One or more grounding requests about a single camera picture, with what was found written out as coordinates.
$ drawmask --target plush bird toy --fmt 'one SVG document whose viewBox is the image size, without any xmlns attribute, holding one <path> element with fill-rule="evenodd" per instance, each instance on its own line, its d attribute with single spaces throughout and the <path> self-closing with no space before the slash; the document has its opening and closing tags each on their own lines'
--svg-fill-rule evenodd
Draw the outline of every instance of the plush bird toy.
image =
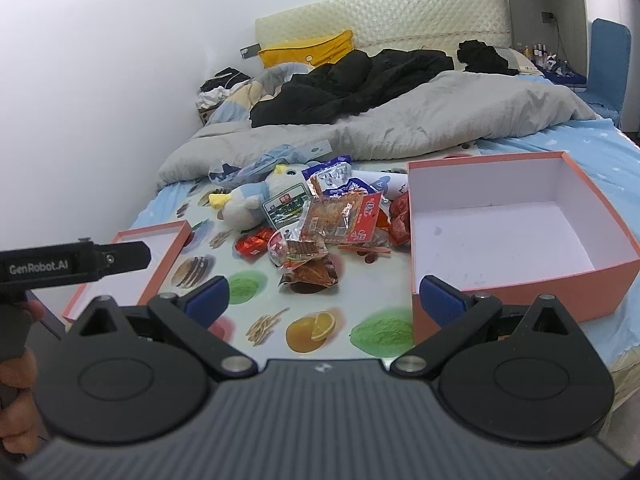
<svg viewBox="0 0 640 480">
<path fill-rule="evenodd" d="M 307 168 L 306 164 L 279 164 L 263 182 L 243 184 L 228 194 L 210 194 L 209 204 L 222 210 L 229 227 L 239 231 L 253 229 L 265 219 L 262 204 L 300 182 L 304 184 L 302 170 Z"/>
</svg>

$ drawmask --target yellow pillow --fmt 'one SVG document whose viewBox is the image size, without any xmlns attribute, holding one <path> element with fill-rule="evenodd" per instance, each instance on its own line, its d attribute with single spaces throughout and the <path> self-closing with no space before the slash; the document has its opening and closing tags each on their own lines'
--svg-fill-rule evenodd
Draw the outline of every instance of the yellow pillow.
<svg viewBox="0 0 640 480">
<path fill-rule="evenodd" d="M 335 63 L 352 50 L 353 31 L 345 30 L 336 36 L 276 44 L 261 50 L 258 54 L 265 68 L 292 61 L 320 66 L 324 63 Z"/>
</svg>

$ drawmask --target food pattern tablecloth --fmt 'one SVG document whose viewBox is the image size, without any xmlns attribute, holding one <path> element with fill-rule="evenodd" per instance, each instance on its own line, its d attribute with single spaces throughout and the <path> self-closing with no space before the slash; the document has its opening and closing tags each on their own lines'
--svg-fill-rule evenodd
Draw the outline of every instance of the food pattern tablecloth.
<svg viewBox="0 0 640 480">
<path fill-rule="evenodd" d="M 479 155 L 475 144 L 470 144 L 437 156 L 452 153 Z M 364 162 L 357 168 L 403 171 L 406 162 Z M 189 221 L 193 233 L 160 288 L 160 292 L 183 295 L 215 275 L 225 276 L 230 285 L 230 304 L 210 332 L 260 366 L 271 358 L 375 357 L 389 362 L 413 346 L 408 251 L 392 250 L 386 255 L 329 246 L 338 285 L 320 291 L 305 283 L 279 285 L 282 272 L 266 253 L 248 260 L 235 250 L 242 234 L 219 220 L 209 206 L 209 193 L 215 189 L 207 179 L 195 183 L 175 211 L 173 219 Z M 319 322 L 322 325 L 327 319 L 333 320 L 333 327 L 326 322 L 321 333 L 313 336 L 316 318 L 323 312 L 331 316 L 321 315 Z M 255 335 L 260 319 L 268 330 L 256 345 L 252 333 Z"/>
</svg>

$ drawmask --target gray comforter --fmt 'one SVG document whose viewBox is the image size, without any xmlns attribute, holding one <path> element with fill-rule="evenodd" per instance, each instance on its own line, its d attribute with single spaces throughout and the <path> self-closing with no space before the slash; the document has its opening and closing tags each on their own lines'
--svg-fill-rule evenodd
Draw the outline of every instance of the gray comforter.
<svg viewBox="0 0 640 480">
<path fill-rule="evenodd" d="M 158 187 L 206 175 L 212 160 L 243 167 L 280 144 L 328 140 L 333 156 L 387 160 L 423 155 L 481 137 L 522 137 L 597 115 L 571 90 L 504 75 L 443 72 L 378 108 L 335 124 L 205 126 L 158 172 Z"/>
</svg>

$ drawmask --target shoebox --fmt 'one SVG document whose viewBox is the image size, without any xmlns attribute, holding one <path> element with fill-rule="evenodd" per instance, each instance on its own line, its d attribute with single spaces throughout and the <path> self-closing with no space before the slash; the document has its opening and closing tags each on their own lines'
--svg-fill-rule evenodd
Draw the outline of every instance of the shoebox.
<svg viewBox="0 0 640 480">
<path fill-rule="evenodd" d="M 432 274 L 505 304 L 559 298 L 576 321 L 612 313 L 640 270 L 640 245 L 564 152 L 410 162 L 416 343 L 439 330 L 420 304 Z"/>
</svg>

